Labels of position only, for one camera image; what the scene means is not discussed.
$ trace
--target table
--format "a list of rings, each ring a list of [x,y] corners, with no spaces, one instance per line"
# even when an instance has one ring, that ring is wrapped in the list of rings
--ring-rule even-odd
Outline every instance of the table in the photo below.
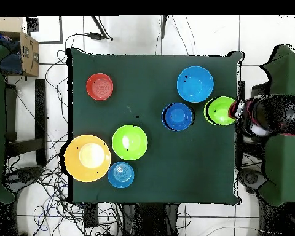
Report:
[[[233,188],[234,125],[209,124],[203,116],[205,102],[184,101],[176,80],[184,68],[203,66],[214,79],[211,97],[235,98],[241,52],[226,57],[89,55],[71,48],[67,54],[68,140],[84,134],[100,137],[111,150],[111,164],[121,161],[111,145],[120,126],[141,127],[149,142],[142,158],[128,162],[135,171],[131,186],[116,189],[107,175],[92,183],[73,180],[73,202],[239,202]],[[95,101],[86,92],[86,81],[95,73],[109,75],[114,83],[105,101]],[[195,122],[187,130],[172,132],[163,126],[161,113],[172,102],[195,111]]]

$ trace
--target plug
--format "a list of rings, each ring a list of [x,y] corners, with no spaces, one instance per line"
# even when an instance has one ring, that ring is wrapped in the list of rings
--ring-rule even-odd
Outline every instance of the plug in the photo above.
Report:
[[[102,40],[104,37],[99,34],[99,33],[88,33],[86,36],[88,36],[89,38],[93,39],[93,40]]]

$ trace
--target yellow plate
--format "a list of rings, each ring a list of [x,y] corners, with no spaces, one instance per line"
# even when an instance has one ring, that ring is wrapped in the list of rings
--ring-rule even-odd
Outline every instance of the yellow plate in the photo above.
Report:
[[[107,144],[97,136],[78,136],[66,148],[65,165],[74,179],[93,182],[109,170],[111,153]]]

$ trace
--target light blue bowl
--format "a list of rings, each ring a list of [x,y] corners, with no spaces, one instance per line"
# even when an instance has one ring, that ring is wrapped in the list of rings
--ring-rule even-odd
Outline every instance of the light blue bowl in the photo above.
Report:
[[[126,188],[133,182],[135,172],[131,165],[125,162],[118,162],[108,170],[108,180],[116,188]]]
[[[213,91],[211,73],[200,66],[191,66],[184,69],[177,79],[177,90],[181,98],[188,102],[206,100]]]

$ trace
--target green bowl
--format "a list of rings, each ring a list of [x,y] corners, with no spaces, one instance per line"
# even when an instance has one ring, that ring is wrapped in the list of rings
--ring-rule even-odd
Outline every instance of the green bowl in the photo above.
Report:
[[[212,98],[204,106],[204,116],[213,125],[230,125],[235,121],[229,117],[229,107],[235,100],[226,96]]]
[[[124,125],[112,136],[112,149],[121,159],[136,160],[148,149],[148,138],[142,128]]]

